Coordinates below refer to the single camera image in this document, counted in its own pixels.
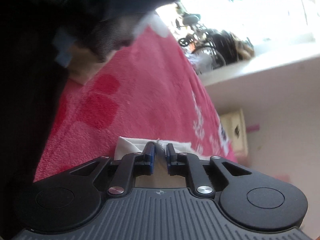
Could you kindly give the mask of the black wheelchair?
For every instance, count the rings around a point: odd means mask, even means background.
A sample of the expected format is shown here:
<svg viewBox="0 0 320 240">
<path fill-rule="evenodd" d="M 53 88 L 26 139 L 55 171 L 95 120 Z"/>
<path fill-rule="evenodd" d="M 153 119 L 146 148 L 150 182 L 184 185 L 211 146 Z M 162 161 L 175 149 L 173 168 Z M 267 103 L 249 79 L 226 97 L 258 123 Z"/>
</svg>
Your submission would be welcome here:
<svg viewBox="0 0 320 240">
<path fill-rule="evenodd" d="M 255 56 L 254 46 L 249 40 L 239 39 L 225 30 L 209 29 L 201 22 L 201 15 L 186 11 L 181 2 L 176 3 L 179 18 L 176 29 L 191 31 L 178 39 L 178 44 L 197 75 L 225 67 L 239 61 L 251 60 Z"/>
</svg>

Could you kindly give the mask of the small white garment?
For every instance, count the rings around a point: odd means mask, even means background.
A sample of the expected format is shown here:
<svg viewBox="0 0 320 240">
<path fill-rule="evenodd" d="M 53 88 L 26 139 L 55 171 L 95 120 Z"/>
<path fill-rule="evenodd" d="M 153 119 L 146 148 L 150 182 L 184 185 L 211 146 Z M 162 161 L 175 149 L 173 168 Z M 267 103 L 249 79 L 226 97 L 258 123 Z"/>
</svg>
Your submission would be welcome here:
<svg viewBox="0 0 320 240">
<path fill-rule="evenodd" d="M 201 160 L 209 160 L 210 157 L 204 156 L 196 152 L 192 148 L 191 142 L 178 142 L 172 140 L 161 140 L 161 139 L 140 139 L 140 138 L 126 138 L 119 137 L 114 151 L 114 159 L 120 160 L 122 157 L 129 153 L 143 152 L 146 144 L 152 142 L 155 147 L 155 155 L 160 156 L 160 158 L 165 158 L 165 152 L 167 149 L 167 144 L 172 144 L 176 153 L 186 152 L 192 153 L 199 157 Z"/>
</svg>

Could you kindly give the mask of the pink floral bed blanket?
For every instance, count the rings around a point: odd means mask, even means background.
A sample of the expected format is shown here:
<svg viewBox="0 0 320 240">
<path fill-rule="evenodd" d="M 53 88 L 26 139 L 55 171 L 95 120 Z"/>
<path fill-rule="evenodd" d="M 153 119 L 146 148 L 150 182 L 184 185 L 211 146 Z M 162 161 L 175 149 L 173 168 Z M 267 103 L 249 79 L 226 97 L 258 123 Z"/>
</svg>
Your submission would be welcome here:
<svg viewBox="0 0 320 240">
<path fill-rule="evenodd" d="M 101 155 L 120 139 L 176 141 L 201 159 L 235 161 L 216 109 L 171 34 L 147 27 L 85 85 L 68 81 L 35 180 Z"/>
</svg>

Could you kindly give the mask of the cream wooden cabinet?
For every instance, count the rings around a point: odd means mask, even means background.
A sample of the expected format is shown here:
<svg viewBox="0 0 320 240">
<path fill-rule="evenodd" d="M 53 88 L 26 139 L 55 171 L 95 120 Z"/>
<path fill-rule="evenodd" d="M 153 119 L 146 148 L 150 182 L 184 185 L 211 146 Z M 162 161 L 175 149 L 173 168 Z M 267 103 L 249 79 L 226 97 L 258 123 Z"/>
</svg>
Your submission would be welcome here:
<svg viewBox="0 0 320 240">
<path fill-rule="evenodd" d="M 237 158 L 248 156 L 246 125 L 242 109 L 220 116 L 220 121 Z"/>
</svg>

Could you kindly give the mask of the black garment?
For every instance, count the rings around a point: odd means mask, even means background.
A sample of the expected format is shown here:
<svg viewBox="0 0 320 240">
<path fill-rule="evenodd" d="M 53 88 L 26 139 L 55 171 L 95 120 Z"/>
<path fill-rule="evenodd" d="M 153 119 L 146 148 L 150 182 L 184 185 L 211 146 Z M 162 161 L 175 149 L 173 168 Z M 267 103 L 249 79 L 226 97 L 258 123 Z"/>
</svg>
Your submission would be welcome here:
<svg viewBox="0 0 320 240">
<path fill-rule="evenodd" d="M 1 193 L 28 192 L 68 81 L 85 85 L 177 0 L 1 0 Z"/>
</svg>

